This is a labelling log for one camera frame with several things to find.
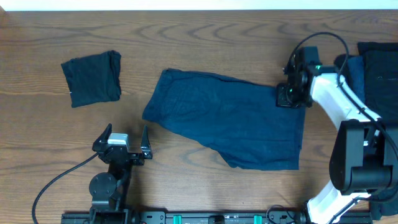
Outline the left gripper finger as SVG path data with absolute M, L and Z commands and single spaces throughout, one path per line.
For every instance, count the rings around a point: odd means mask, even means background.
M 149 142 L 147 126 L 145 125 L 142 132 L 141 151 L 144 159 L 153 159 L 153 152 Z
M 112 133 L 112 124 L 109 123 L 100 136 L 94 141 L 93 146 L 102 146 L 108 142 L 109 136 Z

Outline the dark blue shorts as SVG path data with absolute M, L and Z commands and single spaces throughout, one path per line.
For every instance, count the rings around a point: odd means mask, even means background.
M 142 117 L 219 152 L 232 168 L 297 170 L 305 109 L 278 107 L 276 93 L 273 86 L 169 68 Z

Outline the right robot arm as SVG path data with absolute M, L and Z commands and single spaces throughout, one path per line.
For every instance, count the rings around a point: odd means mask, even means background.
M 371 223 L 349 209 L 397 187 L 397 123 L 384 121 L 350 89 L 335 66 L 323 65 L 316 47 L 295 48 L 277 86 L 276 105 L 310 107 L 318 103 L 338 134 L 329 162 L 330 181 L 305 202 L 294 223 Z

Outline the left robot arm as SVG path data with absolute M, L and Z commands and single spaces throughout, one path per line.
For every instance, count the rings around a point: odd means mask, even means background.
M 92 201 L 88 223 L 140 223 L 140 215 L 126 204 L 126 198 L 132 167 L 143 166 L 153 158 L 147 127 L 142 132 L 141 152 L 130 152 L 128 135 L 114 133 L 111 124 L 94 141 L 92 150 L 109 167 L 89 184 Z

